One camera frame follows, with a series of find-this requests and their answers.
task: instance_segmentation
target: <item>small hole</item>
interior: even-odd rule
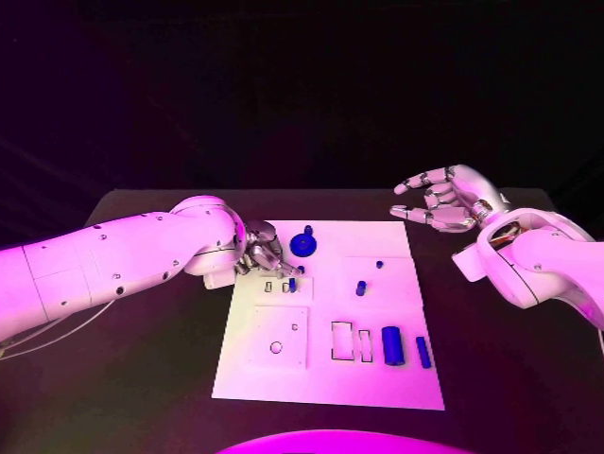
[[[281,345],[281,342],[273,342],[270,344],[270,352],[277,355],[281,353],[284,346]]]

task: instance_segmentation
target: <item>dark table surface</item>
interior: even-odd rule
[[[394,220],[387,190],[111,192],[88,224],[168,211],[212,193],[242,219]],[[551,208],[536,189],[516,206]],[[421,205],[421,194],[404,202]],[[0,363],[0,453],[208,453],[291,430],[387,432],[489,453],[604,452],[604,360],[595,330],[561,302],[528,310],[450,255],[476,237],[407,223],[446,411],[211,399],[232,287],[180,274],[117,300],[75,334]],[[95,311],[75,314],[71,329]]]

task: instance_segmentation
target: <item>blue object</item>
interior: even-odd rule
[[[304,227],[304,233],[296,235],[290,240],[290,252],[297,257],[307,257],[313,254],[317,248],[317,242],[313,238],[313,227],[307,225]]]
[[[401,346],[401,332],[397,326],[387,326],[381,330],[381,338],[384,341],[384,357],[385,363],[389,366],[402,366],[404,360],[404,347]]]
[[[427,341],[420,336],[418,338],[415,338],[415,342],[417,342],[417,351],[420,352],[421,367],[424,369],[428,369],[431,367],[431,359],[428,358]]]
[[[365,281],[359,281],[359,285],[356,286],[356,294],[359,296],[365,295]]]

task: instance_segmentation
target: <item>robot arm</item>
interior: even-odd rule
[[[604,242],[557,213],[513,209],[486,178],[467,166],[433,170],[394,189],[433,184],[428,210],[395,205],[391,213],[443,232],[482,227],[453,260],[470,282],[489,277],[505,299],[526,308],[555,298],[604,331]]]
[[[202,275],[206,288],[234,284],[235,267],[247,273],[255,263],[296,275],[274,228],[258,224],[267,226],[267,236],[248,230],[224,201],[201,196],[169,213],[121,218],[0,251],[0,341],[155,287],[180,271]]]

